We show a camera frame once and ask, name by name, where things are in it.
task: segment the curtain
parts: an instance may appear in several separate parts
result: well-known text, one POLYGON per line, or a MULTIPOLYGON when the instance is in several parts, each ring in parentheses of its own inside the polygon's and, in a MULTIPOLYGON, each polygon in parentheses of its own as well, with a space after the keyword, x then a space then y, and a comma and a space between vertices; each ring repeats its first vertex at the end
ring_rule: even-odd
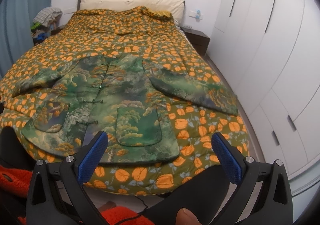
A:
POLYGON ((33 47, 30 26, 51 0, 2 0, 0 3, 0 79, 33 47))

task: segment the drawer handle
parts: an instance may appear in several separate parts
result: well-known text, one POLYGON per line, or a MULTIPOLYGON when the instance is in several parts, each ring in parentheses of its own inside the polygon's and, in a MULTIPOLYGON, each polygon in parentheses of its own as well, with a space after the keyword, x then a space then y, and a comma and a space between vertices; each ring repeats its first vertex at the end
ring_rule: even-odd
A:
POLYGON ((280 143, 279 143, 278 137, 277 137, 277 135, 276 135, 276 133, 274 131, 272 131, 272 136, 275 139, 276 145, 279 146, 280 143))
POLYGON ((229 15, 229 17, 231 17, 232 10, 233 10, 233 6, 235 5, 235 1, 236 1, 236 0, 233 0, 233 4, 232 4, 232 7, 231 7, 231 11, 230 11, 230 15, 229 15))
POLYGON ((268 24, 267 24, 267 27, 266 27, 266 30, 264 31, 264 33, 267 32, 267 29, 268 29, 268 26, 269 26, 269 23, 270 23, 270 19, 271 19, 272 13, 273 13, 273 8, 275 7, 275 2, 276 2, 276 0, 273 0, 273 5, 272 5, 269 21, 268 21, 268 24))
POLYGON ((289 121, 289 123, 290 123, 290 125, 292 127, 292 130, 296 131, 297 130, 296 125, 294 124, 294 122, 293 122, 292 118, 290 117, 290 115, 288 115, 287 120, 289 121))

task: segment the bed sheet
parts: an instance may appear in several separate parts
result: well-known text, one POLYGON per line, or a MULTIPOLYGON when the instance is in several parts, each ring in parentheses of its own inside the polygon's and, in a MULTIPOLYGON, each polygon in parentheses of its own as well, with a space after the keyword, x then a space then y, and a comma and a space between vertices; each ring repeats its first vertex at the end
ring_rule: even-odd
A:
MULTIPOLYGON (((51 88, 35 88, 27 94, 12 97, 15 85, 31 78, 42 68, 55 70, 83 57, 99 54, 115 57, 121 53, 141 56, 172 71, 224 86, 176 28, 172 18, 152 14, 145 7, 124 12, 80 10, 62 32, 26 52, 1 80, 5 109, 0 116, 0 129, 11 126, 34 159, 45 159, 48 163, 61 161, 60 157, 29 143, 21 133, 51 88)), ((247 130, 240 116, 212 111, 175 97, 168 98, 168 101, 167 111, 180 156, 166 164, 99 165, 87 186, 131 195, 172 191, 204 169, 219 164, 210 143, 211 135, 216 131, 221 132, 244 156, 248 155, 247 130)))

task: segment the fingernail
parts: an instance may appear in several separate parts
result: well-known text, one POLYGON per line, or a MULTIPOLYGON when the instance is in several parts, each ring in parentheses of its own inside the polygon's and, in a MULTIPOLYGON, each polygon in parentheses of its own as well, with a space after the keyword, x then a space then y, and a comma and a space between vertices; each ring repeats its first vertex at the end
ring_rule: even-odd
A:
POLYGON ((197 217, 188 209, 182 208, 183 212, 191 219, 198 221, 197 217))

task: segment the floor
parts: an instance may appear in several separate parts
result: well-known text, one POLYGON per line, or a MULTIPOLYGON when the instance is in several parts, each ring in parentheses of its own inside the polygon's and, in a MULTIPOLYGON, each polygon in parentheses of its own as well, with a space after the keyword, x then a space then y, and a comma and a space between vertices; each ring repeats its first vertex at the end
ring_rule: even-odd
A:
MULTIPOLYGON (((223 81, 223 83, 228 88, 230 88, 230 86, 226 82, 225 78, 223 77, 221 72, 217 69, 217 67, 213 64, 211 59, 208 56, 205 56, 204 59, 212 67, 212 69, 216 72, 216 74, 223 81)), ((265 162, 261 148, 260 148, 258 140, 257 140, 257 137, 255 135, 255 132, 254 132, 254 130, 250 124, 250 121, 249 121, 248 117, 246 116, 242 106, 239 103, 238 103, 238 110, 239 110, 239 114, 240 114, 241 118, 244 121, 244 124, 247 127, 247 131, 249 134, 249 147, 248 148, 249 148, 250 156, 252 156, 258 162, 265 162)), ((254 191, 252 193, 252 196, 251 196, 249 202, 247 203, 247 206, 245 207, 242 215, 240 216, 239 221, 241 221, 244 218, 249 216, 249 214, 253 208, 253 205, 258 197, 261 184, 262 184, 262 182, 259 182, 256 184, 254 191)), ((59 188, 61 188, 60 193, 61 193, 62 199, 68 203, 71 203, 68 198, 68 194, 67 194, 66 190, 63 188, 63 184, 60 184, 58 186, 59 186, 59 188)), ((227 193, 223 203, 221 204, 219 211, 223 208, 223 206, 229 200, 229 198, 231 197, 231 195, 233 194, 235 189, 236 189, 236 185, 230 183, 228 193, 227 193)), ((119 206, 119 205, 126 206, 137 213, 141 212, 144 209, 144 205, 142 204, 142 202, 140 200, 138 200, 135 196, 115 195, 115 194, 103 192, 101 190, 95 190, 92 188, 85 188, 85 191, 87 192, 90 199, 92 200, 92 202, 94 203, 94 205, 98 209, 103 208, 106 205, 110 205, 110 202, 111 202, 111 204, 115 203, 117 206, 119 206)), ((145 201, 146 205, 149 207, 157 204, 158 202, 160 202, 162 200, 162 198, 160 198, 158 196, 153 196, 153 195, 142 197, 142 199, 145 201)))

